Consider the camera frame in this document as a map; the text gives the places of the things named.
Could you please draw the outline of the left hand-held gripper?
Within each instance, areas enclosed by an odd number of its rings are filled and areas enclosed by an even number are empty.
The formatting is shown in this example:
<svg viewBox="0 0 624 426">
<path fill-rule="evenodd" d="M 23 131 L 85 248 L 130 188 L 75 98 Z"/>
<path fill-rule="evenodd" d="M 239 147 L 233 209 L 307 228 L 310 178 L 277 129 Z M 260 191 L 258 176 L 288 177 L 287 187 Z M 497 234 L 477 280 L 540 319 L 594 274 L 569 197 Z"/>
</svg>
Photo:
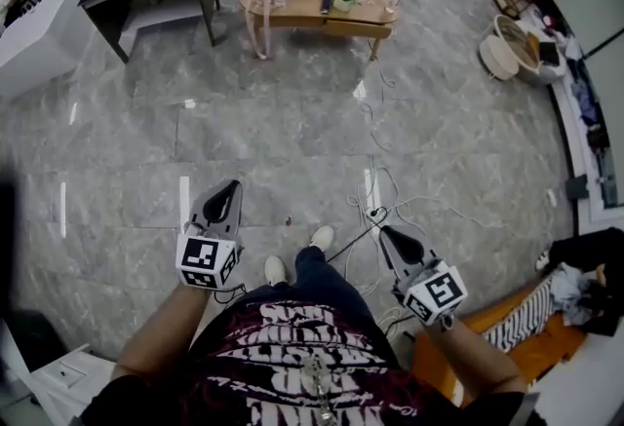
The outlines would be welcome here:
<svg viewBox="0 0 624 426">
<path fill-rule="evenodd" d="M 238 234 L 242 202 L 243 186 L 236 179 L 223 180 L 193 202 L 175 252 L 175 268 L 185 285 L 234 289 L 243 250 Z"/>
</svg>

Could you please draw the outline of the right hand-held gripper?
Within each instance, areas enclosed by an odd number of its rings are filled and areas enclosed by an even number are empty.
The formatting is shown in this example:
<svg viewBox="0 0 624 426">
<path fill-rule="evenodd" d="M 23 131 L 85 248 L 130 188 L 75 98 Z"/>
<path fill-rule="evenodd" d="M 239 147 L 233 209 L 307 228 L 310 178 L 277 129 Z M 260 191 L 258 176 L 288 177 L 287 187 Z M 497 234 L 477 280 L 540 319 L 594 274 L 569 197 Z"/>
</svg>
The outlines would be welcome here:
<svg viewBox="0 0 624 426">
<path fill-rule="evenodd" d="M 468 295 L 457 267 L 433 252 L 428 237 L 416 225 L 383 225 L 378 239 L 396 275 L 392 293 L 399 304 L 423 326 L 452 318 Z"/>
</svg>

